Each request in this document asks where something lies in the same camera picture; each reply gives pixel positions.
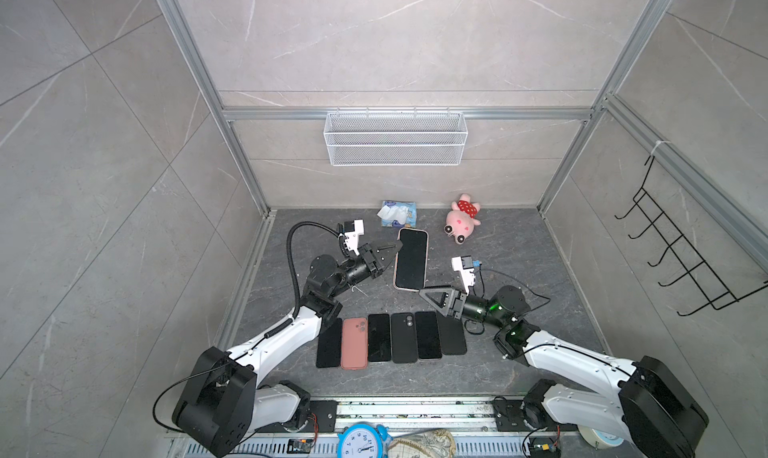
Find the black phone case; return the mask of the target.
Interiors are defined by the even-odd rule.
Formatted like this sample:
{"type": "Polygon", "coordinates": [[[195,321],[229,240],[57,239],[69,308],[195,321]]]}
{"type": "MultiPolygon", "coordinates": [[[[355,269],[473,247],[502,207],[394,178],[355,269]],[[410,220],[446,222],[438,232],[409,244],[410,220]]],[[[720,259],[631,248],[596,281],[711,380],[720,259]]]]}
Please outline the black phone case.
{"type": "Polygon", "coordinates": [[[415,363],[418,360],[418,350],[414,314],[392,314],[390,330],[392,361],[398,364],[415,363]]]}

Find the small phone pink case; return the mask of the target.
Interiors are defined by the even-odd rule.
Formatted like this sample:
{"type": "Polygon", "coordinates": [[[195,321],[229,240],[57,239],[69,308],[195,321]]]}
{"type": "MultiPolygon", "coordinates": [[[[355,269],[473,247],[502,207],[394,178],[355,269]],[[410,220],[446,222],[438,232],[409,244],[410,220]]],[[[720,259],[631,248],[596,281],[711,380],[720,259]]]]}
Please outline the small phone pink case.
{"type": "Polygon", "coordinates": [[[398,239],[402,243],[394,269],[394,286],[399,290],[418,292],[426,282],[428,262],[428,233],[403,228],[398,239]]]}

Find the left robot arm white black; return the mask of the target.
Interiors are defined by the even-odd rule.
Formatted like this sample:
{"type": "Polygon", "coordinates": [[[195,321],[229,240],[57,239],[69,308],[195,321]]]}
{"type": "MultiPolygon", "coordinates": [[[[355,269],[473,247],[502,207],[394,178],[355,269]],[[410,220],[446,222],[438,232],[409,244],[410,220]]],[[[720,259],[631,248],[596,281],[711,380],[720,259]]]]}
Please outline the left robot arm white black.
{"type": "Polygon", "coordinates": [[[281,321],[228,350],[204,351],[191,374],[179,380],[180,397],[170,431],[185,433],[216,457],[233,451],[247,436],[280,423],[298,428],[308,419],[310,395],[288,381],[261,382],[283,360],[315,340],[338,317],[338,295],[379,277],[394,261],[398,240],[362,244],[346,260],[316,257],[294,309],[281,321]]]}

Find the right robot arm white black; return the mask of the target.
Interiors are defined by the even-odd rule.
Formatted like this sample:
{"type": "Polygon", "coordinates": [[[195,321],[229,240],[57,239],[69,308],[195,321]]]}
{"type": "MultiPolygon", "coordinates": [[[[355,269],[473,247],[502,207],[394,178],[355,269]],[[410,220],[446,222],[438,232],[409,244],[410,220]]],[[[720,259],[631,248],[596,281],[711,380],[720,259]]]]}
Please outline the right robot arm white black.
{"type": "Polygon", "coordinates": [[[525,319],[531,308],[514,286],[491,299],[451,286],[419,295],[447,318],[496,328],[493,342],[504,358],[577,383],[537,382],[521,405],[530,429],[573,424],[632,443],[646,457],[694,456],[709,418],[663,362],[612,357],[555,337],[525,319]]]}

